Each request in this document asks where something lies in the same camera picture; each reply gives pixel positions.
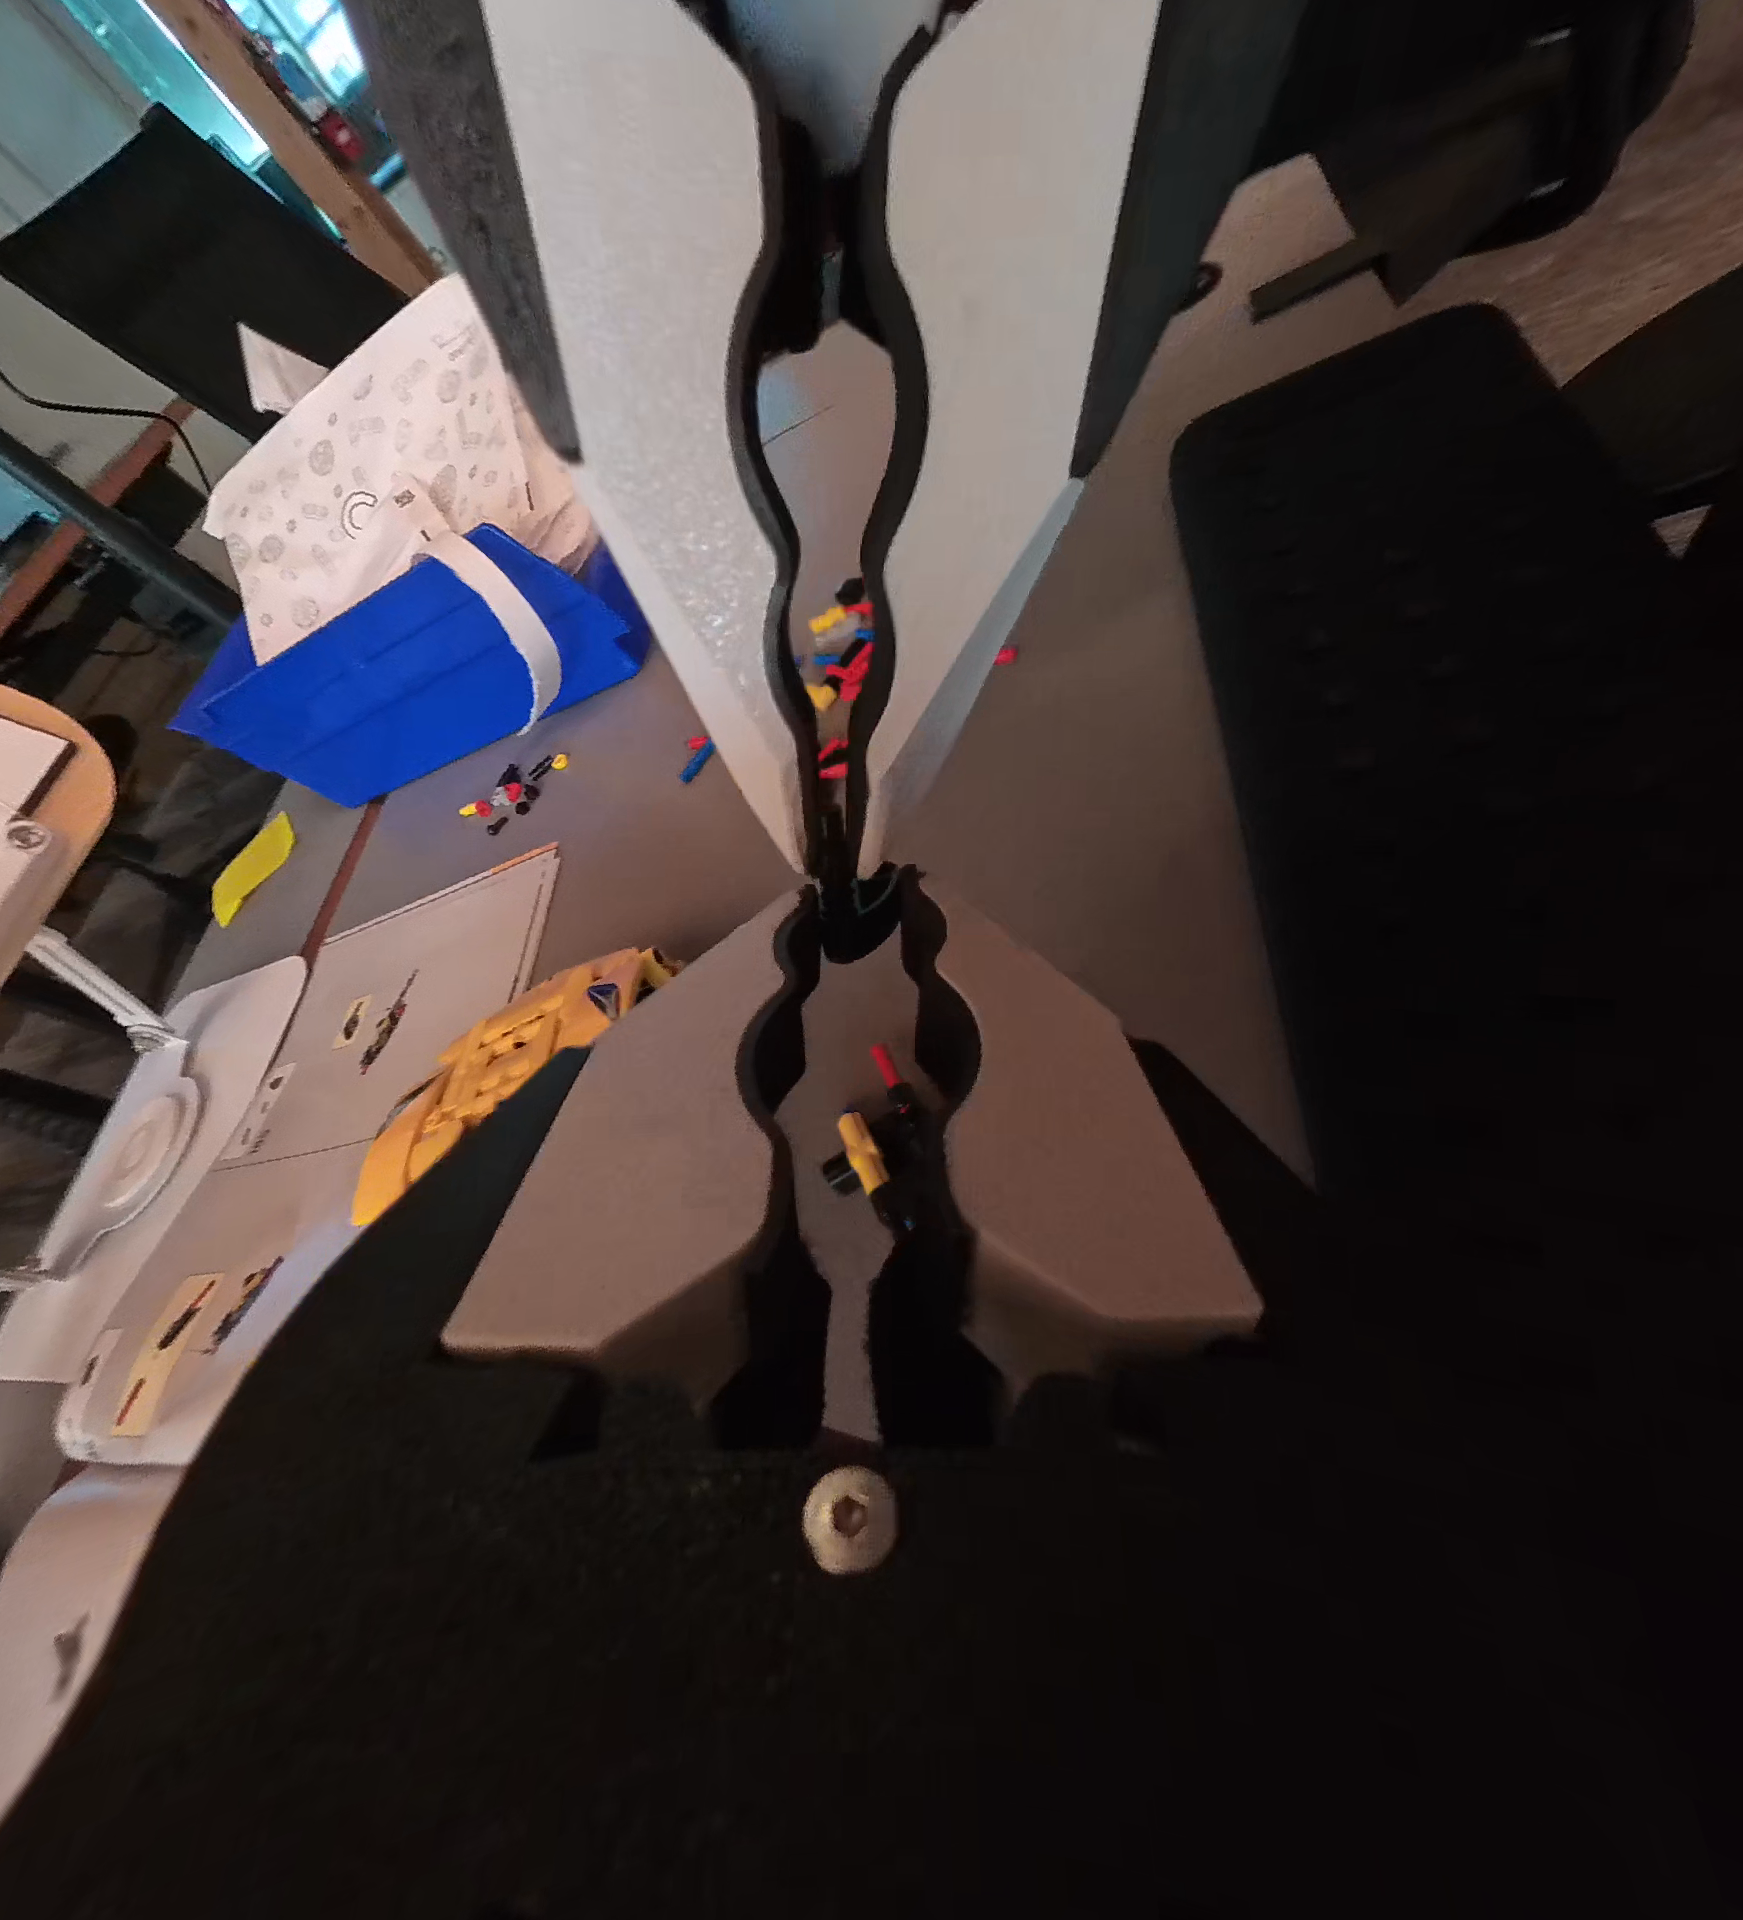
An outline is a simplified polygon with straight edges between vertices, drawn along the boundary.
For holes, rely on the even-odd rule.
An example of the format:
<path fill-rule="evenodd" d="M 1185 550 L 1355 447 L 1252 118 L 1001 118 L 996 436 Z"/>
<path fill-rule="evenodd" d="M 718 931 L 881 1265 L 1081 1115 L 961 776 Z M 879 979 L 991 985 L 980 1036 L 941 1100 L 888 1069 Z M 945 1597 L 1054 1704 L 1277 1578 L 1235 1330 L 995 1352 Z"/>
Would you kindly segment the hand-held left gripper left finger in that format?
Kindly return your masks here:
<path fill-rule="evenodd" d="M 577 1073 L 445 1328 L 462 1360 L 737 1373 L 788 1233 L 780 1124 L 806 1073 L 818 892 L 776 899 L 624 1013 Z"/>

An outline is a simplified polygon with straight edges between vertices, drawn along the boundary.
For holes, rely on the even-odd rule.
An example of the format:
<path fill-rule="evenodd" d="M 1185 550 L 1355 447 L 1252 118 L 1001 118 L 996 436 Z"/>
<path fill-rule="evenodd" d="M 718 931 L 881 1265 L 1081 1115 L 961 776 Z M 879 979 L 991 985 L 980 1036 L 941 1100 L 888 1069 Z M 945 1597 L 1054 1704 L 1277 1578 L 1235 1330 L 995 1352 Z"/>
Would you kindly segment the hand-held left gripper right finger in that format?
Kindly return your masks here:
<path fill-rule="evenodd" d="M 965 1328 L 1007 1383 L 1185 1356 L 1263 1299 L 1116 1020 L 913 877 L 913 1061 L 970 1243 Z"/>

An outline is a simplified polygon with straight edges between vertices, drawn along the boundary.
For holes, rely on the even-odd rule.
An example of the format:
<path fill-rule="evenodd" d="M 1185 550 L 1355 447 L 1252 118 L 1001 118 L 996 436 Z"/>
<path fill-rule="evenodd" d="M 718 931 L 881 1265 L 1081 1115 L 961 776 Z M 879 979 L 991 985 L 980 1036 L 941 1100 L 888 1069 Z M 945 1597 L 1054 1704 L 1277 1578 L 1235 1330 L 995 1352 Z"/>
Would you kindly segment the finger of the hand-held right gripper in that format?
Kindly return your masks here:
<path fill-rule="evenodd" d="M 794 527 L 758 440 L 778 156 L 739 59 L 670 2 L 496 2 L 487 31 L 578 491 L 733 782 L 795 874 Z"/>
<path fill-rule="evenodd" d="M 865 526 L 878 714 L 856 866 L 893 855 L 1070 519 L 1157 2 L 989 2 L 901 48 L 864 152 L 868 295 L 893 378 Z"/>

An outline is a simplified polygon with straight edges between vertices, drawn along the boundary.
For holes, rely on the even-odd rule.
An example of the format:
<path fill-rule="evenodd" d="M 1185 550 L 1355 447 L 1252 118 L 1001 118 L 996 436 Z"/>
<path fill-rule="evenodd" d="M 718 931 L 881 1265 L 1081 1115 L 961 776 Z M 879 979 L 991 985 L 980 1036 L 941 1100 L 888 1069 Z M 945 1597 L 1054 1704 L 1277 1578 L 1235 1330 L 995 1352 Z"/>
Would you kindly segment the black toy connector piece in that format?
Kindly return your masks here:
<path fill-rule="evenodd" d="M 838 874 L 818 887 L 820 947 L 828 964 L 849 966 L 881 947 L 904 907 L 901 869 L 883 862 L 870 877 Z"/>

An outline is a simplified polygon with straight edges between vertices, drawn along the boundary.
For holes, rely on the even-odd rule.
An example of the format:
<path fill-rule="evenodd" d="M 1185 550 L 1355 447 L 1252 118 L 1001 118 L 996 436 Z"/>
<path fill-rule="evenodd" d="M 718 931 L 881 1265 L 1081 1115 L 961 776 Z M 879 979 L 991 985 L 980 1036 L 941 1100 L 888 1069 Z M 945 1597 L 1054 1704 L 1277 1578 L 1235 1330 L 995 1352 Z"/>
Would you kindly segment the person's right forearm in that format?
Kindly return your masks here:
<path fill-rule="evenodd" d="M 1252 160 L 1313 156 L 1407 302 L 1598 201 L 1689 56 L 1693 2 L 1309 4 Z"/>

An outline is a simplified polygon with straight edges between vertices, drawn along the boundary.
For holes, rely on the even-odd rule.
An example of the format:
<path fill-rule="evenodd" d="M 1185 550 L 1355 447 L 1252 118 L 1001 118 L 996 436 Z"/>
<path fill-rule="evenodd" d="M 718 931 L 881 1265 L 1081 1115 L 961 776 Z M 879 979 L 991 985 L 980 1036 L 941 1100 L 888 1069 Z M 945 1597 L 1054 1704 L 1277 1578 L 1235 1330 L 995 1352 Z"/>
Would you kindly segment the grey desk control panel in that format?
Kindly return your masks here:
<path fill-rule="evenodd" d="M 1382 239 L 1351 237 L 1337 247 L 1316 254 L 1297 266 L 1256 285 L 1247 295 L 1247 310 L 1253 323 L 1290 312 L 1339 285 L 1359 277 L 1373 274 L 1387 301 L 1400 302 L 1390 280 L 1390 248 Z"/>

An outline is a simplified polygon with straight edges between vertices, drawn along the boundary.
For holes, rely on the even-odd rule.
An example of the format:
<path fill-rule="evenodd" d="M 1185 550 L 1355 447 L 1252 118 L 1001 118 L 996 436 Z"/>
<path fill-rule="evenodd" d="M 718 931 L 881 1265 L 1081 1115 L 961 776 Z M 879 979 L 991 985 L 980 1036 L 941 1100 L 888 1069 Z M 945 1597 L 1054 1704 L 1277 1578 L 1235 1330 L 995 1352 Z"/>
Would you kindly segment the yellow toy brick car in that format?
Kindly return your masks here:
<path fill-rule="evenodd" d="M 378 1129 L 355 1177 L 351 1224 L 370 1227 L 553 1058 L 590 1049 L 678 971 L 658 947 L 619 947 L 475 1022 Z"/>

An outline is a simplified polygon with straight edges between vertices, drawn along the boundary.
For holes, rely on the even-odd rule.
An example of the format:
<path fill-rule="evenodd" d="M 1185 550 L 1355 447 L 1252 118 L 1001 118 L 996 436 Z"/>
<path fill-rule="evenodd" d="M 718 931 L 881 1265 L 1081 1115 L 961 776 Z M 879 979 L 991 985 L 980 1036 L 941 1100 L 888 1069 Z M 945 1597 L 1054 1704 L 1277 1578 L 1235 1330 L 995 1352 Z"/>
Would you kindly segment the yellow black toy connector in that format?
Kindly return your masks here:
<path fill-rule="evenodd" d="M 840 1197 L 861 1197 L 893 1239 L 911 1233 L 911 1213 L 893 1180 L 871 1122 L 853 1109 L 835 1116 L 838 1150 L 823 1161 L 822 1177 Z"/>

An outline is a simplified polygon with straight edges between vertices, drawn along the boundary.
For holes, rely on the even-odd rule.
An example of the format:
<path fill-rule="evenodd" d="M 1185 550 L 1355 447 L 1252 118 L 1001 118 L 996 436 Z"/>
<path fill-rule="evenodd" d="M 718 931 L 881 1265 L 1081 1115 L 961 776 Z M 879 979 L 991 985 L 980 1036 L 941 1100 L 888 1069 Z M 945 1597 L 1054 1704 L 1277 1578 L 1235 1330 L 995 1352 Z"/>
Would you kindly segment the black monitor panel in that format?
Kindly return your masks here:
<path fill-rule="evenodd" d="M 161 105 L 0 239 L 0 277 L 249 441 L 273 416 L 240 326 L 334 369 L 408 301 Z"/>

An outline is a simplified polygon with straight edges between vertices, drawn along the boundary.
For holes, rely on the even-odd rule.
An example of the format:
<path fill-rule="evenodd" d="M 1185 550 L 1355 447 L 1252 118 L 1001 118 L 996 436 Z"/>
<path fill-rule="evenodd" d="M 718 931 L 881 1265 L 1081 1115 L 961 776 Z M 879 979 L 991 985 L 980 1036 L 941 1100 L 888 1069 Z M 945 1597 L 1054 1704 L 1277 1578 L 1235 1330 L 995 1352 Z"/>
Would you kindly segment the open instruction booklet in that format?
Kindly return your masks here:
<path fill-rule="evenodd" d="M 86 1263 L 21 1291 L 0 1379 L 43 1383 L 73 1467 L 0 1562 L 0 1821 L 91 1684 L 152 1534 L 263 1348 L 354 1243 L 372 1140 L 438 1053 L 531 977 L 561 869 L 542 849 L 192 996 L 291 1020 L 212 1087 L 186 1163 Z"/>

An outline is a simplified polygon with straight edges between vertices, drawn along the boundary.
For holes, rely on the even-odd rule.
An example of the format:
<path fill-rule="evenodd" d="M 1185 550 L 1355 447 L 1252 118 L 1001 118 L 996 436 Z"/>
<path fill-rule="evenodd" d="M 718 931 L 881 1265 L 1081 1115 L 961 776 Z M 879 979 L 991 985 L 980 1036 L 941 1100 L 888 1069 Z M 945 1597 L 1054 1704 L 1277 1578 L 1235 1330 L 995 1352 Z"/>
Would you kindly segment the white printed paper bag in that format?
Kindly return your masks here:
<path fill-rule="evenodd" d="M 484 524 L 571 572 L 599 542 L 465 274 L 324 374 L 207 506 L 260 663 L 420 555 L 478 560 L 465 539 Z"/>

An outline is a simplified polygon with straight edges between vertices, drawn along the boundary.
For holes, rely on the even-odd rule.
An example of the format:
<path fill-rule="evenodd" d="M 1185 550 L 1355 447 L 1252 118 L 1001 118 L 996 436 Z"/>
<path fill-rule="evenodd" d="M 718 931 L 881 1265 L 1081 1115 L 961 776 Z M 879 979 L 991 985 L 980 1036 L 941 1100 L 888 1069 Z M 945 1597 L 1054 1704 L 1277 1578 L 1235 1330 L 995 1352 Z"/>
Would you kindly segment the scattered colourful toy pieces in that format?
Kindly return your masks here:
<path fill-rule="evenodd" d="M 830 722 L 823 720 L 823 714 L 860 698 L 878 650 L 876 611 L 864 579 L 848 576 L 838 585 L 832 604 L 807 621 L 807 632 L 820 643 L 811 655 L 816 678 L 803 683 L 814 713 L 820 716 L 818 772 L 825 782 L 842 782 L 848 776 L 848 742 L 842 728 L 828 730 Z M 1013 665 L 1018 657 L 1018 644 L 1005 643 L 996 650 L 995 665 Z M 694 782 L 713 757 L 716 742 L 711 737 L 694 737 L 678 781 L 682 785 Z"/>
<path fill-rule="evenodd" d="M 508 763 L 487 792 L 458 807 L 458 817 L 478 826 L 488 838 L 501 836 L 514 819 L 532 814 L 542 785 L 555 770 L 571 765 L 567 752 L 545 754 L 531 765 Z"/>

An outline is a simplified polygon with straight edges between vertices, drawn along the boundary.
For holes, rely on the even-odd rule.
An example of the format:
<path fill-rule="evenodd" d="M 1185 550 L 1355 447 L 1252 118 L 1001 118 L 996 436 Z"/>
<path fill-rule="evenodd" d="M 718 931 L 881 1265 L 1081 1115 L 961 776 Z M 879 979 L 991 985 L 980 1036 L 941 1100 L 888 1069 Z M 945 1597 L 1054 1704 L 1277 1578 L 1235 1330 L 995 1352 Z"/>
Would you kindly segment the wooden board document stand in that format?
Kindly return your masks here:
<path fill-rule="evenodd" d="M 96 851 L 114 796 L 111 761 L 78 720 L 0 685 L 0 987 L 33 962 L 136 1056 L 36 1248 L 0 1268 L 0 1296 L 38 1299 L 0 1341 L 0 1379 L 64 1379 L 22 1341 L 69 1331 L 73 1307 L 135 1283 L 231 1150 L 307 985 L 307 962 L 285 955 L 162 1013 L 53 929 L 46 918 Z"/>

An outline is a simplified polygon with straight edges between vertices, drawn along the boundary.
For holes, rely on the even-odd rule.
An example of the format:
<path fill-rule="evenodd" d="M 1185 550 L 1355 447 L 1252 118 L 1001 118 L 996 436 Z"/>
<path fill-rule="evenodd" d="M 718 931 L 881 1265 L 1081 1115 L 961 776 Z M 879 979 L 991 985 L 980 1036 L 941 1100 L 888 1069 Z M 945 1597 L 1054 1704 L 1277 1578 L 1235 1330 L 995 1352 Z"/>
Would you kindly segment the yellow sticky note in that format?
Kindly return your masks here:
<path fill-rule="evenodd" d="M 279 875 L 298 847 L 289 814 L 276 814 L 214 877 L 209 907 L 218 928 L 230 928 L 254 893 Z"/>

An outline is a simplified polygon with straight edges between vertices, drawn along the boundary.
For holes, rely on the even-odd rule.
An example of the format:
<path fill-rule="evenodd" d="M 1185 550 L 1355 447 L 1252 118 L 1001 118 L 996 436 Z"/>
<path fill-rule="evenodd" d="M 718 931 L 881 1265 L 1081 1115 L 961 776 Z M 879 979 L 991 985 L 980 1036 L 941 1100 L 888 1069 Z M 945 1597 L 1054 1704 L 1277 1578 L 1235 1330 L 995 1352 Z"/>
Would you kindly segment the wooden post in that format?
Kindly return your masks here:
<path fill-rule="evenodd" d="M 319 118 L 296 103 L 260 36 L 230 4 L 147 2 L 145 10 L 254 128 L 361 265 L 403 295 L 417 295 L 445 274 L 355 159 L 329 147 L 318 130 Z"/>

